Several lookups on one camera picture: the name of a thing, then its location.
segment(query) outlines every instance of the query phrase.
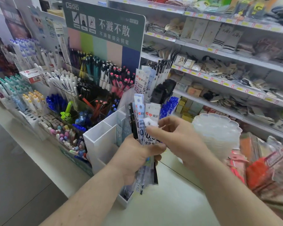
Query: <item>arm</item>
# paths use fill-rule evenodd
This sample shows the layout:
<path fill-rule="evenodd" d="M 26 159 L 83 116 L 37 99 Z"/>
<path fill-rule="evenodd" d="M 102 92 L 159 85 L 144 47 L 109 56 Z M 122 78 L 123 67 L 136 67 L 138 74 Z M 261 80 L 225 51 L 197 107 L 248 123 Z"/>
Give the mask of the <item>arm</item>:
<path fill-rule="evenodd" d="M 283 226 L 283 220 L 211 153 L 189 122 L 171 116 L 159 125 L 162 128 L 150 127 L 147 132 L 195 172 L 220 225 Z"/>
<path fill-rule="evenodd" d="M 147 157 L 159 156 L 166 146 L 142 146 L 133 136 L 125 139 L 111 161 L 40 226 L 101 225 L 124 185 L 134 181 L 135 172 Z"/>

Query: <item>white acrylic organizer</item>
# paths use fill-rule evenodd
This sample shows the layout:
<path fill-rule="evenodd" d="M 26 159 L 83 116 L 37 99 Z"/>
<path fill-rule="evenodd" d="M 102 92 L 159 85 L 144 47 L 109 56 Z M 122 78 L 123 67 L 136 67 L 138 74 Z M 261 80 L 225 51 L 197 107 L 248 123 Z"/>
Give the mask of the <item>white acrylic organizer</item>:
<path fill-rule="evenodd" d="M 93 174 L 96 174 L 106 166 L 118 149 L 116 145 L 117 124 L 123 123 L 126 118 L 126 114 L 122 112 L 123 109 L 117 110 L 83 134 Z M 117 196 L 117 201 L 125 208 L 131 199 L 132 195 L 128 201 L 120 194 Z"/>

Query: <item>yellow price label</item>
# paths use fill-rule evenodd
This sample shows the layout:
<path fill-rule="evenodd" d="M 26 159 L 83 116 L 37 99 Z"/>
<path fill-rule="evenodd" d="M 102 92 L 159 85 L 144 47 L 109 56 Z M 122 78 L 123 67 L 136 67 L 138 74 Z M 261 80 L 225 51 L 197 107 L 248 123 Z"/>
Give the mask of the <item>yellow price label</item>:
<path fill-rule="evenodd" d="M 264 100 L 269 101 L 269 102 L 273 102 L 273 100 L 271 98 L 264 98 Z"/>
<path fill-rule="evenodd" d="M 263 24 L 255 24 L 254 28 L 261 29 L 263 28 Z"/>
<path fill-rule="evenodd" d="M 279 31 L 281 31 L 281 28 L 272 27 L 270 30 L 273 31 L 273 32 L 279 32 Z"/>
<path fill-rule="evenodd" d="M 241 23 L 241 25 L 243 25 L 243 26 L 249 26 L 249 22 L 243 21 L 243 22 Z"/>

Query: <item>tiled floor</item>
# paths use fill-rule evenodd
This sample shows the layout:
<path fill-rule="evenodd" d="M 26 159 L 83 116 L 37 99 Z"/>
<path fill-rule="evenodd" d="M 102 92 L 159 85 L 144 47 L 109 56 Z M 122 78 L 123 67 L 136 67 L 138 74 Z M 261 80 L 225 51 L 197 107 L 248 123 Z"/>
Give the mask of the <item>tiled floor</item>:
<path fill-rule="evenodd" d="M 0 125 L 0 226 L 37 226 L 66 200 Z"/>

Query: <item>brand logo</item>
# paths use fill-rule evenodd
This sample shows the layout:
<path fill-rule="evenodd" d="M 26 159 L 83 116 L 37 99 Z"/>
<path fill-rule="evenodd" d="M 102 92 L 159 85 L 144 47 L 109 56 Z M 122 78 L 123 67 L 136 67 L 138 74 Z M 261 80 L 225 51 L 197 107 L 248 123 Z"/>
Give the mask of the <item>brand logo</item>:
<path fill-rule="evenodd" d="M 66 2 L 66 8 L 74 9 L 74 10 L 79 10 L 79 6 L 78 5 L 72 4 L 72 3 L 69 3 L 69 2 Z"/>

